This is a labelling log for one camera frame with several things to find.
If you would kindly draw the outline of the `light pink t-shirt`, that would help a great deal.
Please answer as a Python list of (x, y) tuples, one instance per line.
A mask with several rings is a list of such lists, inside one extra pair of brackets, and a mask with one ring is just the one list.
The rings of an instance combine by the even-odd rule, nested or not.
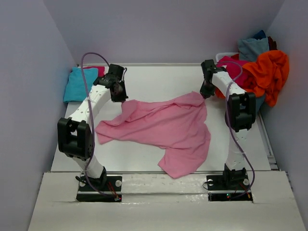
[(126, 101), (122, 113), (96, 127), (98, 141), (133, 141), (165, 150), (158, 166), (174, 179), (194, 173), (206, 160), (211, 134), (201, 94), (190, 92), (165, 102)]

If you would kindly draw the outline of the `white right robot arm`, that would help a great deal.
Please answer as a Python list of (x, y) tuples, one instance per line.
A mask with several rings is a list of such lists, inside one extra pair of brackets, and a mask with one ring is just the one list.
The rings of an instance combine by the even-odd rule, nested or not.
[(256, 121), (256, 96), (242, 89), (235, 79), (231, 78), (227, 69), (218, 67), (213, 60), (201, 63), (204, 80), (200, 93), (204, 99), (219, 90), (225, 97), (225, 122), (229, 128), (229, 152), (224, 170), (220, 175), (207, 176), (209, 191), (236, 191), (243, 189), (248, 193), (252, 180), (248, 179), (245, 164), (249, 160), (244, 151), (246, 137)]

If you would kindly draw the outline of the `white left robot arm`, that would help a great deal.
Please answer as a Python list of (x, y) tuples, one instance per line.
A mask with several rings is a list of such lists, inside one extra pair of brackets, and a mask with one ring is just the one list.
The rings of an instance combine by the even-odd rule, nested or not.
[(126, 101), (126, 71), (122, 66), (109, 65), (108, 72), (103, 77), (95, 79), (77, 110), (67, 118), (60, 118), (57, 124), (59, 151), (79, 165), (84, 172), (83, 180), (95, 191), (106, 186), (107, 175), (105, 167), (94, 155), (94, 119), (108, 101)]

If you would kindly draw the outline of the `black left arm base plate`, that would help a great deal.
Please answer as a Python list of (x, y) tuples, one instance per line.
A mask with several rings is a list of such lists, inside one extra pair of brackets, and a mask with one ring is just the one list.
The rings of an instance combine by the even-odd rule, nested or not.
[(84, 174), (75, 176), (78, 181), (76, 200), (78, 202), (102, 202), (120, 203), (122, 202), (122, 176), (107, 175), (107, 181), (103, 186), (94, 185), (94, 190), (86, 181)]

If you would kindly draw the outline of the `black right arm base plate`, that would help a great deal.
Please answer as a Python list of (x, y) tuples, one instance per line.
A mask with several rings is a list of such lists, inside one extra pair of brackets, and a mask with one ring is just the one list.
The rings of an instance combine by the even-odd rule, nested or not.
[(248, 176), (243, 180), (226, 185), (222, 175), (208, 175), (203, 183), (203, 188), (208, 192), (210, 202), (227, 201), (253, 201), (251, 190), (248, 190), (250, 182)]

